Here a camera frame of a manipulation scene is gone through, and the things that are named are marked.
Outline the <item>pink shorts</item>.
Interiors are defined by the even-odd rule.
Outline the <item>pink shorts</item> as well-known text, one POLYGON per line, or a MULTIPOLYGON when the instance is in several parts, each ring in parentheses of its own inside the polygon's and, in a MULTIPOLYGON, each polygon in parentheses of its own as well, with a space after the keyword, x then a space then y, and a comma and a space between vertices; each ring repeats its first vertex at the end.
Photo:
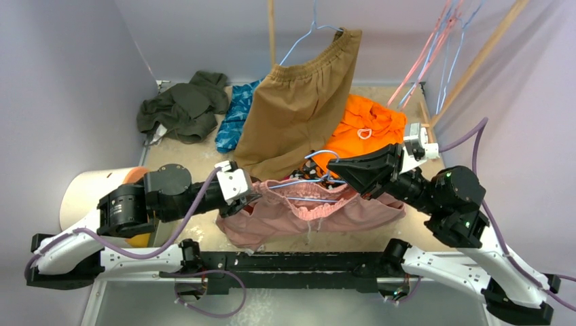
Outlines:
POLYGON ((348 185, 327 189, 301 183, 270 189, 292 181, 295 179, 254 183, 254 191, 261 198, 235 215, 218 217, 217 227, 234 246, 255 251, 271 238, 306 234, 307 221, 313 219, 323 219, 320 232, 356 232, 384 226, 406 215, 405 204, 394 197, 383 194, 367 200, 348 185), (336 202, 291 200, 294 197, 336 202))

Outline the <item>light blue wire hanger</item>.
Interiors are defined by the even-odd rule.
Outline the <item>light blue wire hanger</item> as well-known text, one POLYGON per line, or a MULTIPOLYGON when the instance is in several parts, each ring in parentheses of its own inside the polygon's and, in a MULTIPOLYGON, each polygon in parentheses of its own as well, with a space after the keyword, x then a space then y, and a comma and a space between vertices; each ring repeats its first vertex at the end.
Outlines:
MULTIPOLYGON (((335 151, 326 150, 326 149, 319 150, 319 151, 313 151, 312 153, 308 154, 308 155, 305 156, 304 158, 305 158, 306 160, 308 160, 308 161, 312 161, 312 157, 314 157, 314 156, 316 156, 316 155, 318 155, 318 154, 320 154, 320 153, 328 153, 328 154, 331 154, 331 155, 333 155, 333 156, 335 157, 336 162, 339 162, 339 161, 340 161, 340 157, 339 157, 339 155, 338 155, 335 151)), ((322 175, 321 177, 317 177, 316 179, 298 179, 298 180, 295 180, 295 181, 292 181, 292 182, 288 182, 288 183, 286 183, 286 184, 274 185, 274 186, 270 187, 270 189, 279 189, 279 188, 282 188, 282 187, 288 187, 288 186, 291 186, 291 185, 296 185, 296 184, 301 184, 301 183, 317 183, 317 184, 320 184, 320 185, 325 185, 326 183, 328 183, 329 185, 336 185, 336 186, 346 184, 346 182, 343 181, 343 180, 334 179, 334 178, 331 176, 331 171, 330 171, 330 170, 326 170, 326 173, 325 173, 324 175, 322 175)), ((312 202, 336 202, 335 200, 310 199, 310 198, 306 199, 306 198, 296 198, 296 197, 291 198, 291 200, 302 200, 302 201, 312 201, 312 202)))

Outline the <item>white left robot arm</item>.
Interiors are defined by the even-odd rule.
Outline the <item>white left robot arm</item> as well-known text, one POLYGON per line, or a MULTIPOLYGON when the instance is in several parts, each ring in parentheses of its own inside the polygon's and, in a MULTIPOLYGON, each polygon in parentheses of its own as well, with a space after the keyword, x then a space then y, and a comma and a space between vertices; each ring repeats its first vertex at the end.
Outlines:
POLYGON ((179 230, 160 247, 136 248, 130 241, 154 233, 160 223, 186 224, 209 211, 229 217, 257 198, 250 176, 233 161, 218 163, 203 182, 194 182, 181 165, 161 166, 103 196, 61 233, 34 235, 24 278, 30 287, 57 290, 87 287, 100 276, 145 272, 193 278, 209 264, 196 241, 179 239, 179 230))

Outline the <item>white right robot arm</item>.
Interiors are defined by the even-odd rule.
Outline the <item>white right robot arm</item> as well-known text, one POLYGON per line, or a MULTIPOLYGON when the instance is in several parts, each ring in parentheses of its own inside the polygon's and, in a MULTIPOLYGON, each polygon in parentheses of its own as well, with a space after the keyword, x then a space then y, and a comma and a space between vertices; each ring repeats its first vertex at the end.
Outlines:
POLYGON ((512 325, 550 325, 554 310, 547 296, 558 292, 560 278, 514 259, 498 241, 494 223, 481 210, 486 190, 470 168, 446 168, 432 179, 422 175, 421 165, 436 158, 437 150, 436 144, 387 145, 363 156, 332 159, 327 167, 362 198, 388 194, 426 214, 425 226, 438 241, 475 262, 473 267, 452 263, 393 238, 381 259, 386 274, 405 272, 458 289, 512 325))

